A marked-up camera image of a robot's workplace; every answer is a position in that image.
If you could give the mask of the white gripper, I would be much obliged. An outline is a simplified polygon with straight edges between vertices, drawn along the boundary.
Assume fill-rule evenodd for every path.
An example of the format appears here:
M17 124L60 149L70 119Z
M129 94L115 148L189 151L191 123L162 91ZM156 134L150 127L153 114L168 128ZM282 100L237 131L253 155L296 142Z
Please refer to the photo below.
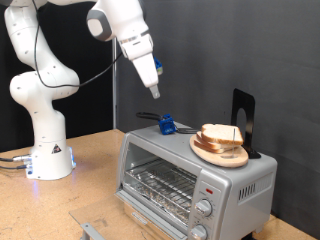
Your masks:
M156 85L158 83L158 73L154 63L153 55L149 53L134 59L133 64L143 84L149 88L153 98L158 99L160 97L158 85Z

